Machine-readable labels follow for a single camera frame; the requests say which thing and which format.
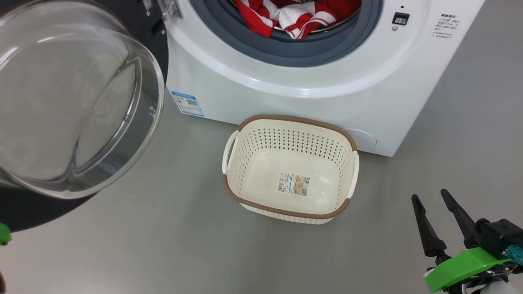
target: laundry basket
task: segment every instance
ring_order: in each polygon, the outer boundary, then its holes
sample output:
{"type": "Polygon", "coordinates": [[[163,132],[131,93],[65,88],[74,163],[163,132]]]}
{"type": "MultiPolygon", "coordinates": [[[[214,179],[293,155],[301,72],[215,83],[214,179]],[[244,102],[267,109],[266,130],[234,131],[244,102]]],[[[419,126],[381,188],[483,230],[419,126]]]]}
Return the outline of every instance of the laundry basket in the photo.
{"type": "Polygon", "coordinates": [[[223,182],[246,209],[280,220],[324,224],[354,193],[359,156],[352,137],[326,123],[261,115],[229,138],[223,182]]]}

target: wire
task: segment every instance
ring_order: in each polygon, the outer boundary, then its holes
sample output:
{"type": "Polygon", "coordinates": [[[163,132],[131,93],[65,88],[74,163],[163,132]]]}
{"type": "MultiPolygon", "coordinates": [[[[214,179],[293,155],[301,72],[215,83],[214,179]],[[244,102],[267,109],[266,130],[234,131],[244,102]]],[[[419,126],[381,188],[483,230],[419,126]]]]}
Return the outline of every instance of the wire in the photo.
{"type": "Polygon", "coordinates": [[[519,266],[519,264],[517,264],[511,271],[509,274],[512,274],[512,272],[514,271],[514,269],[516,269],[517,267],[519,266]]]}

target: white handle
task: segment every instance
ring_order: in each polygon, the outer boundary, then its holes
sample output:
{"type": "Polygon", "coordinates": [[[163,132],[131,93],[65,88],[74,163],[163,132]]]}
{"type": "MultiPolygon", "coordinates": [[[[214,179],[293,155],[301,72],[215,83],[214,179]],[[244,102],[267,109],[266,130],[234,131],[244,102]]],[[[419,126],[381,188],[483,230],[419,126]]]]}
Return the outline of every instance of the white handle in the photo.
{"type": "Polygon", "coordinates": [[[354,151],[354,170],[353,170],[353,181],[350,183],[350,189],[349,189],[349,195],[347,198],[350,198],[354,194],[354,190],[356,189],[356,182],[358,181],[358,174],[359,174],[359,155],[358,151],[354,151]]]}
{"type": "Polygon", "coordinates": [[[222,159],[222,173],[226,174],[229,171],[229,168],[231,168],[231,162],[229,161],[233,156],[234,152],[236,151],[236,145],[238,145],[238,138],[239,131],[235,131],[232,133],[231,137],[227,141],[227,144],[225,145],[225,150],[223,151],[223,159],[222,159]],[[232,143],[234,142],[234,146],[232,147],[231,157],[229,157],[229,151],[231,150],[232,143]]]}

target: label inside basket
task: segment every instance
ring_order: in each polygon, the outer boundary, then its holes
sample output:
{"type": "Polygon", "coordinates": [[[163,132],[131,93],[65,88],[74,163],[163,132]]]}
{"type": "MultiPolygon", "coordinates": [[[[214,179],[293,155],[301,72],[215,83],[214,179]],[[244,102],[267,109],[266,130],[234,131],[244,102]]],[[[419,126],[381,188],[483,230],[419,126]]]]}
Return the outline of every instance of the label inside basket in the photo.
{"type": "Polygon", "coordinates": [[[278,192],[307,196],[311,178],[301,175],[280,173],[278,179],[278,192]]]}

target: laundry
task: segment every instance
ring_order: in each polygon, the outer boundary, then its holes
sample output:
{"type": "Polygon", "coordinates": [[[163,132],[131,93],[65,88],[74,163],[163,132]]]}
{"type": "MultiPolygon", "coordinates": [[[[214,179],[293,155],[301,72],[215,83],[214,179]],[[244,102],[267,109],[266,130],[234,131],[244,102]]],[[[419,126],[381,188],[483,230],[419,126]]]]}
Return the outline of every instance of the laundry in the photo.
{"type": "Polygon", "coordinates": [[[361,0],[235,0],[247,27],[266,38],[279,26],[292,39],[343,21],[361,7],[361,0]]]}

